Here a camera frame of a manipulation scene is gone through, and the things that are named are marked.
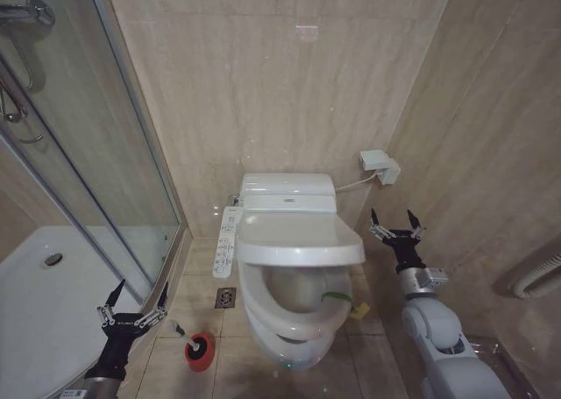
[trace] shower door frame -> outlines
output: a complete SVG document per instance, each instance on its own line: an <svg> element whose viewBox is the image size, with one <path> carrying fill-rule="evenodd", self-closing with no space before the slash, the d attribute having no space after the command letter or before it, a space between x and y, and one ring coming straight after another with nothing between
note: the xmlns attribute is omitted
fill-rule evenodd
<svg viewBox="0 0 561 399"><path fill-rule="evenodd" d="M186 232L190 234L190 229L188 228L187 219L185 218L185 214L183 213L183 210L181 208L181 203L179 201L177 191L175 189L175 186L173 185L173 179L171 173L169 172L169 168L167 167L165 156L163 154L163 150L161 148L160 141L157 136L157 132L155 130L155 127L153 126L151 116L146 105L146 101L142 96L142 91L140 89L138 78L136 76L136 73L134 72L131 58L128 54L128 50L126 49L126 45L124 43L124 37L120 32L117 16L115 15L115 12L111 7L110 0L92 0L92 1L94 3L94 6L96 7L98 17L101 21L102 27L107 36L107 40L110 44L110 49L117 63L118 71L122 76L124 85L126 87L126 91L128 93L129 98L131 99L131 104L136 113L138 124L145 136L146 142L150 150L150 154L153 157L154 165L158 170L160 179L164 186L165 193L169 199L169 202L172 205L174 214L178 221L177 231L175 232L174 239L167 252L166 260L162 264L159 274L155 280L153 280L151 277L149 277L146 274L146 270L138 262L138 259L136 258L135 254L132 253L130 247L128 246L128 243L123 238L120 231L115 228L115 225L106 216L103 207L96 200L96 197L89 189L87 183L83 180L81 174L78 172L74 163L68 157L67 153L64 151L64 149L62 149L59 141L51 131L49 124L41 116L40 111L38 111L37 108L35 108L35 105L33 104L30 97L25 93L24 90L22 90L20 83L13 75L11 68L3 58L0 58L0 78L2 79L2 82L5 85L7 92L9 92L11 96L15 97L18 103L23 105L27 110L34 112L36 118L41 123L41 126L44 127L45 131L48 133L49 138L54 141L58 150L60 150L64 158L67 160L68 166L71 167L73 172L76 174L77 179L80 180L82 186L84 187L84 190L89 195L90 200L94 202L96 204L96 207L99 208L99 210L101 211L106 221L106 226L111 230L111 232L113 232L113 234L118 238L118 240L123 244L123 246L129 251L131 257L136 262L140 271L145 275L145 278L148 280L149 285L152 287L151 294L149 294L146 298L143 298L136 291L134 287L132 287L128 283L126 284L127 288L131 292L131 295L141 306L141 309L144 310L146 307L150 307L151 304L153 303L154 292L157 290L159 292L159 289L163 287L165 281L160 280L161 276L163 274L167 274L167 271L172 266L172 262L174 261L177 253L179 252L179 248L181 245L181 241L183 240L183 236L185 235ZM17 157L24 163L27 170L33 175L33 177L38 181L38 183L42 186L42 188L46 191L46 193L53 199L53 201L57 204L57 206L63 211L63 213L67 216L67 218L75 226L75 228L97 251L97 253L101 256L103 261L116 275L116 277L119 279L124 279L124 276L119 271L117 266L112 262L110 257L98 245L97 241L89 234L88 230L80 222L80 220L77 217L75 217L74 213L66 206L62 196L60 196L57 193L57 190L55 188L51 187L45 181L45 179L42 177L42 174L40 173L40 170L38 170L33 165L32 160L25 153L25 150L21 148L18 138L16 138L10 132L10 130L7 127L7 124L3 120L2 123L0 123L0 132L4 136L12 152L14 152L14 154L16 154Z"/></svg>

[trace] white toilet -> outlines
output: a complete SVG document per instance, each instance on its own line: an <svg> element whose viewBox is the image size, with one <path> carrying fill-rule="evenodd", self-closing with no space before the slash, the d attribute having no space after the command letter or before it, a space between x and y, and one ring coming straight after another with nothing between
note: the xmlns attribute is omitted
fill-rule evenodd
<svg viewBox="0 0 561 399"><path fill-rule="evenodd" d="M253 336L267 355L305 369L330 349L351 309L348 267L365 261L362 239L337 216L331 178L247 174L236 232L239 287Z"/></svg>

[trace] yellow tag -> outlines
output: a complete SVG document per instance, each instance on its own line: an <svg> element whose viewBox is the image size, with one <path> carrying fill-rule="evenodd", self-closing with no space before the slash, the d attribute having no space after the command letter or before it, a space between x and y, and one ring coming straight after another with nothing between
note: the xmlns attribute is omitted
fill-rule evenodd
<svg viewBox="0 0 561 399"><path fill-rule="evenodd" d="M362 303L356 309L351 310L349 317L355 320L362 320L362 317L364 317L368 311L370 311L368 304Z"/></svg>

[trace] floor drain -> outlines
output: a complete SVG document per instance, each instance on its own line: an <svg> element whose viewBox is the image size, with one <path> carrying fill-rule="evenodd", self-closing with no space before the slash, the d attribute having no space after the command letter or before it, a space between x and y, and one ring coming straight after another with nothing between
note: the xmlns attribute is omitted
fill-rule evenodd
<svg viewBox="0 0 561 399"><path fill-rule="evenodd" d="M49 254L49 257L47 257L43 262L47 265L47 266L54 266L56 265L59 261L62 260L62 254L60 253L53 253L53 254Z"/></svg>
<svg viewBox="0 0 561 399"><path fill-rule="evenodd" d="M232 309L236 305L235 288L219 288L217 291L217 302L215 309Z"/></svg>

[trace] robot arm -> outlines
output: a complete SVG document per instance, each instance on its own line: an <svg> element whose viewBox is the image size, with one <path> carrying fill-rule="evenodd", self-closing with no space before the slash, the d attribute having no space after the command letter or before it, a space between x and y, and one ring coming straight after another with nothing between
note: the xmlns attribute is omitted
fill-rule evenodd
<svg viewBox="0 0 561 399"><path fill-rule="evenodd" d="M395 268L407 304L401 313L427 366L422 390L426 399L507 399L509 394L494 371L479 360L462 332L458 316L437 300L436 290L448 281L443 269L429 268L415 250L424 228L408 210L410 230L387 230L374 210L370 231L394 249Z"/></svg>
<svg viewBox="0 0 561 399"><path fill-rule="evenodd" d="M121 295L124 280L111 291L105 305L97 307L102 330L107 342L97 363L84 375L81 389L64 390L60 398L116 399L121 381L126 376L124 367L128 363L129 352L136 338L145 335L166 315L167 283L161 292L155 310L148 314L117 313L113 307Z"/></svg>

